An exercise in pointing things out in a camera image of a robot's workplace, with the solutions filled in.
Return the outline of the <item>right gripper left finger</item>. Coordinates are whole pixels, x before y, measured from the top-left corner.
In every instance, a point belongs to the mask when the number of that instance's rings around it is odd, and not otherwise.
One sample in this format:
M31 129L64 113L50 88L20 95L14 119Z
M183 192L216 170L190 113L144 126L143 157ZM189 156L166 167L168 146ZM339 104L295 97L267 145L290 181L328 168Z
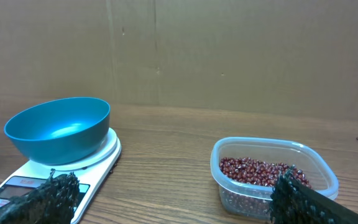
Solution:
M0 207L0 224L70 224L80 194L74 172L54 176L23 196L13 196Z

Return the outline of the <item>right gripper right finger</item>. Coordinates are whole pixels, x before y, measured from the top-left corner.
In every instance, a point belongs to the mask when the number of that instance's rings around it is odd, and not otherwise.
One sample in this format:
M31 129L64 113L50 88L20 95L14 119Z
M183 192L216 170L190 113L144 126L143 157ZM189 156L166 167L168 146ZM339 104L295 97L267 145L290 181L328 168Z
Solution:
M358 224L358 213L303 185L294 166L279 175L269 203L273 224Z

